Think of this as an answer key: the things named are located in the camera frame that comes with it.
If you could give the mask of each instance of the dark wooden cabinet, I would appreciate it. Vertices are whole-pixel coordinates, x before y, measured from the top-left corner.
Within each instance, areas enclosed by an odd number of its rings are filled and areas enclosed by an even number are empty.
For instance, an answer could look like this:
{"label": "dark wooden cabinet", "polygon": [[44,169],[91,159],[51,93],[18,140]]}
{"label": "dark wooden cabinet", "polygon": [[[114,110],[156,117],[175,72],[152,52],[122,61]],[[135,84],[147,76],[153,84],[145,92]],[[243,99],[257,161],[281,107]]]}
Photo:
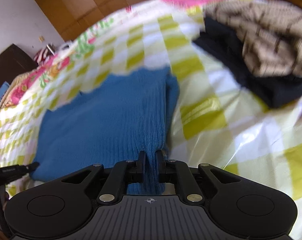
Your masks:
{"label": "dark wooden cabinet", "polygon": [[19,74],[31,71],[37,64],[16,45],[12,44],[0,54],[0,87],[11,83]]}

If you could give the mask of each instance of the white wall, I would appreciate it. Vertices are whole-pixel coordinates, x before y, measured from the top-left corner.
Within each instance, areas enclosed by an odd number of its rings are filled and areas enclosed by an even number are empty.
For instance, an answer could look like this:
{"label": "white wall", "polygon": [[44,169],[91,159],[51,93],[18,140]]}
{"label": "white wall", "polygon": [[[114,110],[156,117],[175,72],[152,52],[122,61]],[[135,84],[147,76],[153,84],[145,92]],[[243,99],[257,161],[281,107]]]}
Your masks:
{"label": "white wall", "polygon": [[33,57],[51,42],[60,45],[63,39],[34,0],[0,0],[0,53],[14,43]]}

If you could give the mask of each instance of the circular pad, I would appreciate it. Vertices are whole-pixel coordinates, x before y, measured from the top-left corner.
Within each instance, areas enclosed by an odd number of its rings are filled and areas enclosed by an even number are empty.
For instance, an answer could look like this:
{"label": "circular pad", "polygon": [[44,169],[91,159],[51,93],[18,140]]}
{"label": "circular pad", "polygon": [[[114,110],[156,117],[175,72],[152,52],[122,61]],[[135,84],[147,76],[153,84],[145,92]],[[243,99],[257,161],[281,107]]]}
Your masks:
{"label": "circular pad", "polygon": [[273,202],[260,195],[248,195],[240,198],[236,205],[244,214],[250,216],[265,216],[272,212]]}
{"label": "circular pad", "polygon": [[32,199],[28,203],[27,209],[33,215],[40,217],[48,217],[61,212],[64,206],[65,202],[60,197],[44,195]]}

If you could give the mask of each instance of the brown patterned cloth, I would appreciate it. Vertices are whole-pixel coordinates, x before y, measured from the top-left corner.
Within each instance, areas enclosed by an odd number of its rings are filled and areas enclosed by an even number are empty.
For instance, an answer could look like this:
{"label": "brown patterned cloth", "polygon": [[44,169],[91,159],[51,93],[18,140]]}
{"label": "brown patterned cloth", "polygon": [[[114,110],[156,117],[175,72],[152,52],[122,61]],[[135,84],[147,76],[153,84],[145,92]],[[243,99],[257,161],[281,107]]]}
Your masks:
{"label": "brown patterned cloth", "polygon": [[225,0],[207,5],[205,13],[236,30],[253,75],[302,77],[300,8],[278,0]]}

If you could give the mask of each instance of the bed sheet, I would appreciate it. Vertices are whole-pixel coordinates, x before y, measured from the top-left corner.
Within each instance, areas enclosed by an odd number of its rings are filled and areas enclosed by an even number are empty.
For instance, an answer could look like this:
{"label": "bed sheet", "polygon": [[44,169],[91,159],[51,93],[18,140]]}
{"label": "bed sheet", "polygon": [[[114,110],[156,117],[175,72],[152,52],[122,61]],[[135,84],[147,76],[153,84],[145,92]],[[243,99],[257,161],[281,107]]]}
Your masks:
{"label": "bed sheet", "polygon": [[[291,237],[302,239],[302,97],[270,110],[241,88],[221,62],[191,43],[203,27],[202,5],[176,8],[150,0],[120,10],[79,36],[69,62],[15,107],[0,110],[0,167],[33,160],[46,109],[69,102],[109,73],[170,65],[180,96],[168,145],[170,158],[189,166],[211,163],[281,190],[298,206]],[[8,186],[14,195],[26,176]]]}

